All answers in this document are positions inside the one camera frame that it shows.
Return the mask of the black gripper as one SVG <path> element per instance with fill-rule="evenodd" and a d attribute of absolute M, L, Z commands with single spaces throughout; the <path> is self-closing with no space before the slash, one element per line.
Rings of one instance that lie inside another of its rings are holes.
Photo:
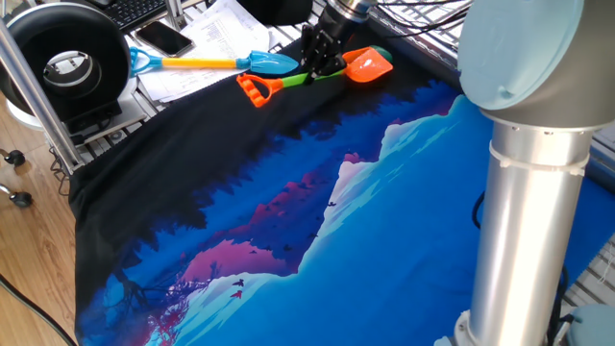
<path fill-rule="evenodd" d="M 347 65 L 342 50 L 359 26 L 359 14 L 342 4 L 327 4 L 316 25 L 305 24 L 301 35 L 304 85 L 331 76 Z"/>

